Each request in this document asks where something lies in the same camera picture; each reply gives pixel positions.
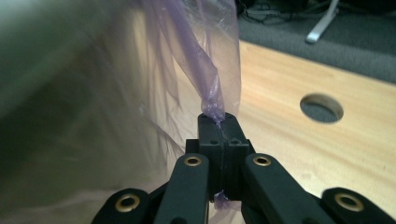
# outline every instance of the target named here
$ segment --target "plastic bag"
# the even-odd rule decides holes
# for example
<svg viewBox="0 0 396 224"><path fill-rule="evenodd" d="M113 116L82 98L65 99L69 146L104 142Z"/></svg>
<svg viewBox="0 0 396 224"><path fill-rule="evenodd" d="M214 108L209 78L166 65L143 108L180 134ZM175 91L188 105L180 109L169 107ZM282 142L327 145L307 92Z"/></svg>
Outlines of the plastic bag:
<svg viewBox="0 0 396 224"><path fill-rule="evenodd" d="M24 48L8 58L53 47L1 85L19 99L0 98L1 223L89 223L115 191L168 180L201 110L236 115L233 0L115 2L13 6L25 11L9 36L37 27L1 39Z"/></svg>

